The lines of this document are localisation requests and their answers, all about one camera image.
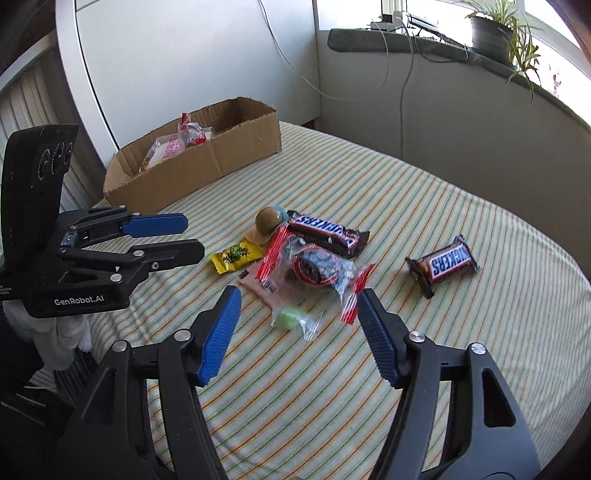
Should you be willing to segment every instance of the blue gripper pad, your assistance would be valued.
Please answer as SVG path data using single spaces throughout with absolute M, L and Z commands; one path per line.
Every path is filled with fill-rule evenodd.
M 129 220 L 129 223 L 123 226 L 122 231 L 125 235 L 133 238 L 142 238 L 145 236 L 183 233 L 188 226 L 189 222 L 182 213 L 166 213 L 147 217 L 133 217 Z
M 397 350 L 394 348 L 378 312 L 364 291 L 358 295 L 357 305 L 359 323 L 378 366 L 379 374 L 384 380 L 388 380 L 394 388 L 402 388 L 402 375 L 396 367 Z
M 217 376 L 222 366 L 223 358 L 234 334 L 234 328 L 236 328 L 240 317 L 241 304 L 240 290 L 235 288 L 203 344 L 201 368 L 197 373 L 203 385 L 207 385 L 212 377 Z

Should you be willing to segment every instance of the yellow candy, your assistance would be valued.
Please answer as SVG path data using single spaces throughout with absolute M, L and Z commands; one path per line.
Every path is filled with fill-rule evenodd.
M 248 264 L 262 258 L 265 252 L 258 245 L 243 240 L 239 244 L 232 245 L 224 251 L 210 255 L 217 273 L 235 272 Z

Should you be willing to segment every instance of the snickers bar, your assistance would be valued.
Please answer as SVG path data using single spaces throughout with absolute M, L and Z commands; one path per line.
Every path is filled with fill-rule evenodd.
M 453 243 L 425 255 L 418 260 L 406 258 L 406 262 L 413 277 L 421 286 L 425 298 L 433 297 L 433 285 L 442 282 L 455 272 L 471 268 L 477 272 L 479 267 L 461 235 L 453 239 Z
M 303 215 L 295 210 L 288 210 L 287 215 L 290 232 L 341 257 L 357 257 L 369 241 L 369 232 L 346 228 L 338 223 Z

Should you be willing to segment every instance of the striped tablecloth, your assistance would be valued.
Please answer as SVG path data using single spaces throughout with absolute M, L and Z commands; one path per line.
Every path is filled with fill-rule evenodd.
M 198 238 L 209 255 L 241 240 L 270 203 L 369 229 L 359 257 L 377 262 L 368 286 L 409 329 L 458 348 L 486 345 L 545 465 L 591 400 L 591 288 L 575 261 L 511 213 L 400 160 L 294 125 L 281 124 L 281 132 L 282 153 L 166 208 L 185 213 L 189 229 L 157 240 Z M 455 277 L 426 300 L 404 257 L 447 245 L 458 233 L 482 271 Z M 141 243 L 127 237 L 105 248 L 125 251 L 134 242 Z M 117 339 L 143 345 L 188 327 L 227 284 L 237 284 L 237 274 L 217 275 L 209 260 L 151 275 L 128 309 L 92 316 L 95 358 Z M 229 477 L 367 478 L 400 392 L 379 376 L 359 323 L 340 323 L 333 306 L 308 344 L 272 330 L 270 310 L 241 290 L 242 314 L 220 374 L 199 392 Z M 155 448 L 171 465 L 156 382 L 148 396 Z M 426 467 L 438 462 L 448 401 L 442 384 Z

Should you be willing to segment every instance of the green candy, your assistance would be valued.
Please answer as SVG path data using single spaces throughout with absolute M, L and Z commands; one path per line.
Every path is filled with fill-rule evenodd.
M 306 315 L 295 307 L 283 307 L 277 315 L 273 327 L 281 330 L 293 330 L 304 316 Z

